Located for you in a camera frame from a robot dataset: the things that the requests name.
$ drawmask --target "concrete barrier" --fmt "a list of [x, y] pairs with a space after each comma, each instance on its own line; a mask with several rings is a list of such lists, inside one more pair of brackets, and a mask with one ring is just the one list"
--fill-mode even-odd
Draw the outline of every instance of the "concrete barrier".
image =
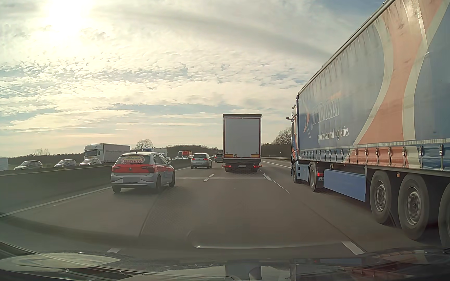
[[[171, 164], [175, 169], [189, 167], [190, 159], [172, 160]], [[0, 213], [79, 194], [95, 187], [108, 187], [110, 171], [110, 165], [99, 165], [0, 175]]]

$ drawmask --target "company logo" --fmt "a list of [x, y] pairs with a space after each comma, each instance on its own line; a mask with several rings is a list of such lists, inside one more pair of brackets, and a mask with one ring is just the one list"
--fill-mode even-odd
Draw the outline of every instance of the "company logo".
[[121, 164], [129, 165], [129, 164], [143, 164], [145, 162], [145, 158], [139, 155], [128, 155], [121, 159]]

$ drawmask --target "asphalt road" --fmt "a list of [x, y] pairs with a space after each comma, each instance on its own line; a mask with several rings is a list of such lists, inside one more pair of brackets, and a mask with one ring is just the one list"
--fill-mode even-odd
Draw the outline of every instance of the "asphalt road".
[[[160, 195], [99, 188], [28, 208], [0, 218], [0, 240], [37, 252], [110, 251], [141, 259], [353, 257], [422, 246], [400, 229], [376, 223], [363, 202], [329, 190], [312, 193], [293, 183], [289, 163], [265, 159], [262, 164], [256, 174], [226, 173], [221, 163], [212, 169], [180, 169], [176, 186]], [[11, 223], [13, 218], [79, 234], [62, 235], [55, 228], [36, 232]], [[95, 234], [109, 239], [89, 239]], [[184, 247], [126, 243], [146, 237]]]

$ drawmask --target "car wheel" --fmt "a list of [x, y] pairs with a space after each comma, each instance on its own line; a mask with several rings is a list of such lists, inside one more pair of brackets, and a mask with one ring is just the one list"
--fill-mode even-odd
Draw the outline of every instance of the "car wheel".
[[163, 192], [163, 185], [161, 184], [161, 177], [158, 176], [158, 179], [155, 181], [155, 193]]
[[174, 171], [173, 171], [173, 177], [170, 182], [170, 188], [174, 187], [175, 182], [176, 182], [176, 178], [175, 178]]
[[121, 187], [112, 186], [112, 191], [114, 191], [114, 193], [120, 193], [121, 192]]

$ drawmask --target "white semi-truck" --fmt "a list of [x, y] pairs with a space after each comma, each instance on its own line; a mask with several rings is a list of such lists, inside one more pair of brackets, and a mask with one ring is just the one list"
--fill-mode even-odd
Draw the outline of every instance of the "white semi-truck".
[[223, 166], [226, 172], [257, 172], [261, 162], [261, 114], [223, 114]]
[[102, 163], [115, 163], [127, 152], [129, 145], [125, 144], [88, 144], [84, 147], [84, 159], [97, 158]]

